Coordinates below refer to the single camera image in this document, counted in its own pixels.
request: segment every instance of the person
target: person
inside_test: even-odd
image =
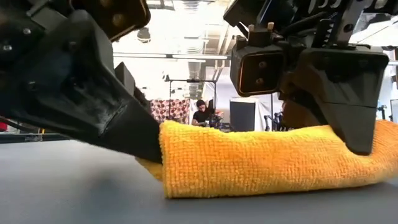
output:
[[[213,114],[221,114],[219,110],[214,110],[213,108],[208,108],[203,100],[197,101],[198,111],[193,114],[192,125],[195,126],[206,126],[206,121],[210,119]]]

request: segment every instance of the patterned fabric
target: patterned fabric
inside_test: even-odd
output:
[[[168,100],[151,100],[150,110],[152,116],[159,122],[163,123],[169,118],[169,111],[171,118],[182,124],[189,124],[189,107],[190,100],[171,100],[171,110],[169,109]]]

